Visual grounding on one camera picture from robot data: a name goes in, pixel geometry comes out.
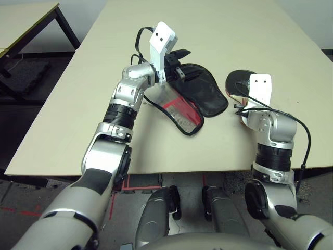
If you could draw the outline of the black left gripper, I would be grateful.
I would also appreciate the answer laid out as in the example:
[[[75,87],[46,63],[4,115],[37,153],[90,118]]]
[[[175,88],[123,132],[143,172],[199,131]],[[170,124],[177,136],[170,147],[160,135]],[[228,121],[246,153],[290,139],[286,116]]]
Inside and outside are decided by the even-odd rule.
[[[180,78],[181,80],[190,80],[195,77],[195,69],[193,67],[179,67],[181,64],[179,59],[189,55],[191,51],[186,49],[178,49],[166,54],[164,57],[164,72],[167,81]]]

